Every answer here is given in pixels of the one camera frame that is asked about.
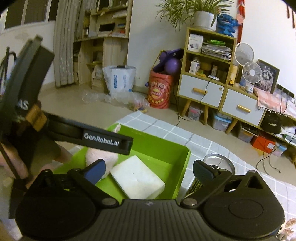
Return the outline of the person left hand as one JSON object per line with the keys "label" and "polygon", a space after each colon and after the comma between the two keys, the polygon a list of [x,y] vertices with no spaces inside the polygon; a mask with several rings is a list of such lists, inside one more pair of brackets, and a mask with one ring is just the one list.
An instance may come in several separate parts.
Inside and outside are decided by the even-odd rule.
{"label": "person left hand", "polygon": [[53,171],[58,164],[66,164],[71,159],[70,152],[59,144],[56,144],[53,152],[34,155],[31,151],[20,152],[11,145],[1,143],[1,166],[11,178],[20,178],[27,188],[42,171]]}

